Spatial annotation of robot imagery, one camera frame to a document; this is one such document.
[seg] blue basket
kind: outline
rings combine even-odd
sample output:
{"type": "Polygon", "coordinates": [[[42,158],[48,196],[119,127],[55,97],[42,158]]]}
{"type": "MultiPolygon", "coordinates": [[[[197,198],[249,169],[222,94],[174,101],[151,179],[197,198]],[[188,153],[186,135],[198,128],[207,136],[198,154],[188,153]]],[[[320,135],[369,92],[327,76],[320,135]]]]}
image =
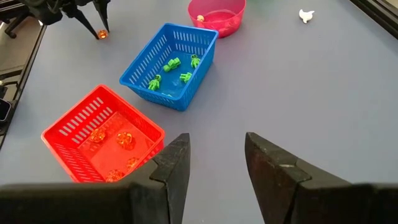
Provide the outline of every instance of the blue basket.
{"type": "Polygon", "coordinates": [[[128,86],[143,99],[184,111],[213,62],[218,32],[195,27],[164,24],[144,50],[130,64],[120,78],[120,84],[128,86]],[[191,55],[200,58],[197,68],[191,67],[191,55]],[[170,59],[181,61],[176,69],[163,71],[170,59]],[[192,73],[188,83],[180,80],[182,73],[192,73]],[[155,75],[162,76],[160,88],[148,90],[155,75]]]}

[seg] metal frame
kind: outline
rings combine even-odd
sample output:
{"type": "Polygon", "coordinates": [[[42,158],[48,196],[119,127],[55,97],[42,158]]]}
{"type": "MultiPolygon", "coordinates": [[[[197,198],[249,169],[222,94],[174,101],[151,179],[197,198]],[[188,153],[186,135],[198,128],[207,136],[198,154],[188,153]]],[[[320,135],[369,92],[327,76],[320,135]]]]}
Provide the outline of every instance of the metal frame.
{"type": "Polygon", "coordinates": [[[22,92],[24,91],[26,81],[27,81],[27,79],[29,77],[30,70],[31,70],[31,68],[33,66],[33,62],[34,62],[34,60],[36,58],[37,51],[39,50],[39,46],[40,46],[40,43],[41,43],[41,41],[43,39],[44,32],[45,32],[46,28],[47,28],[47,26],[42,26],[41,27],[41,30],[39,32],[39,36],[38,36],[38,38],[36,40],[36,43],[35,43],[34,48],[32,50],[32,53],[28,57],[28,59],[27,59],[27,61],[25,63],[25,66],[24,66],[24,68],[21,71],[21,79],[19,80],[17,91],[15,92],[15,94],[14,94],[14,96],[12,98],[5,99],[5,100],[11,102],[12,109],[10,111],[10,115],[9,115],[9,119],[8,119],[7,123],[4,124],[4,127],[0,131],[0,135],[1,135],[0,136],[0,150],[1,150],[1,146],[2,146],[2,144],[4,142],[4,139],[6,137],[6,133],[8,131],[8,127],[10,125],[11,119],[14,116],[14,112],[15,112],[15,110],[17,108],[19,99],[21,98],[22,92]]]}
{"type": "Polygon", "coordinates": [[[398,10],[383,0],[350,0],[398,39],[398,10]]]}

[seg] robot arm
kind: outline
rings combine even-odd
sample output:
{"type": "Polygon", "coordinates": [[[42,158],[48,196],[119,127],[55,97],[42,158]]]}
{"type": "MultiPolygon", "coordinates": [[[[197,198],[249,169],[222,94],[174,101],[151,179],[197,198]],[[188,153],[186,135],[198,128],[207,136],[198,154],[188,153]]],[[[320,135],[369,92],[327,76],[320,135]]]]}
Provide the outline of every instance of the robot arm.
{"type": "Polygon", "coordinates": [[[96,39],[98,36],[84,14],[77,6],[85,6],[93,2],[98,14],[109,32],[107,6],[110,0],[19,0],[29,11],[45,25],[51,25],[61,20],[63,11],[69,18],[80,21],[96,39]]]}

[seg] plastic basket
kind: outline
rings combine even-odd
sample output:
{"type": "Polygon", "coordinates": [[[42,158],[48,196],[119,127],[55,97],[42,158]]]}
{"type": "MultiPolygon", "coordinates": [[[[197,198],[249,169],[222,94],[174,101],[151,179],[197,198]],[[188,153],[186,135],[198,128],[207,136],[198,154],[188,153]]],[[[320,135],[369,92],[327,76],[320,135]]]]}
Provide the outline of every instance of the plastic basket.
{"type": "Polygon", "coordinates": [[[110,170],[125,175],[140,167],[161,149],[165,133],[141,112],[104,85],[93,91],[47,128],[42,140],[75,182],[104,182],[110,170]],[[90,134],[102,129],[101,142],[90,134]],[[116,136],[133,136],[129,148],[118,144],[116,136]]]}
{"type": "Polygon", "coordinates": [[[145,100],[184,111],[213,61],[217,37],[218,32],[214,30],[165,24],[124,72],[120,84],[128,86],[145,100]],[[193,54],[201,58],[196,69],[191,67],[193,54]],[[177,57],[181,65],[164,72],[163,66],[177,57]],[[180,75],[187,72],[192,76],[185,84],[180,75]],[[160,88],[148,90],[149,82],[157,74],[162,77],[160,88]]]}

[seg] small object in bowl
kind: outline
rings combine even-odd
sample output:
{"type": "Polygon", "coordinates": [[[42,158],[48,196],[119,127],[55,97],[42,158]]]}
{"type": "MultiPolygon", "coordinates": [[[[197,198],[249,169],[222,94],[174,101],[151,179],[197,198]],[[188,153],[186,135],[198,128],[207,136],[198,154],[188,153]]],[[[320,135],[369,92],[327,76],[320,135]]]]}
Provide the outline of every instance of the small object in bowl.
{"type": "Polygon", "coordinates": [[[97,128],[90,134],[89,140],[95,143],[100,143],[102,140],[104,140],[105,136],[105,130],[102,128],[97,128]]]}
{"type": "Polygon", "coordinates": [[[176,69],[179,65],[181,65],[181,61],[179,58],[170,59],[167,65],[163,66],[163,70],[165,72],[169,72],[172,69],[176,69]]]}
{"type": "Polygon", "coordinates": [[[157,90],[160,88],[160,81],[162,80],[162,77],[160,75],[156,75],[153,80],[149,82],[148,90],[157,90]]]}
{"type": "Polygon", "coordinates": [[[116,182],[116,181],[122,179],[123,177],[124,177],[123,172],[121,172],[120,170],[114,169],[108,173],[105,181],[112,183],[112,182],[116,182]]]}
{"type": "Polygon", "coordinates": [[[100,30],[100,31],[98,31],[97,36],[100,39],[105,39],[105,38],[107,38],[108,33],[106,30],[100,30]]]}
{"type": "Polygon", "coordinates": [[[187,74],[181,74],[180,75],[180,80],[187,83],[189,81],[189,79],[191,78],[192,73],[187,72],[187,74]]]}
{"type": "Polygon", "coordinates": [[[135,157],[129,159],[129,160],[127,161],[127,164],[126,164],[126,168],[127,168],[127,169],[133,168],[133,167],[136,165],[137,162],[138,162],[138,159],[135,158],[135,157]]]}
{"type": "Polygon", "coordinates": [[[303,22],[306,24],[308,21],[310,21],[312,19],[312,14],[314,12],[315,11],[304,12],[303,9],[300,9],[300,11],[298,12],[298,15],[303,20],[303,22]]]}
{"type": "Polygon", "coordinates": [[[197,55],[192,55],[191,56],[191,66],[192,68],[197,68],[197,66],[199,65],[200,62],[200,58],[198,58],[197,55]]]}
{"type": "Polygon", "coordinates": [[[197,17],[197,20],[200,21],[200,22],[204,22],[204,21],[205,21],[205,18],[203,17],[203,15],[199,15],[199,16],[197,17]]]}

